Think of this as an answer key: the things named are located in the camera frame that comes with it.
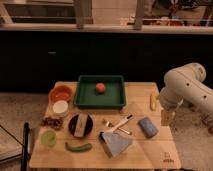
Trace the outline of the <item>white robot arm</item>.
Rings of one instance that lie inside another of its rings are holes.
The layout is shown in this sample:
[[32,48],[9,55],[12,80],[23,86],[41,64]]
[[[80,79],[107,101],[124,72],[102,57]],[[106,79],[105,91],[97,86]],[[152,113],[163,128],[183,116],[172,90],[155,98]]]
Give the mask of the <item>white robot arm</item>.
[[175,110],[184,100],[194,104],[201,111],[213,115],[213,89],[203,84],[205,78],[206,70],[199,63],[173,68],[164,75],[165,87],[158,95],[162,106],[162,126],[170,125]]

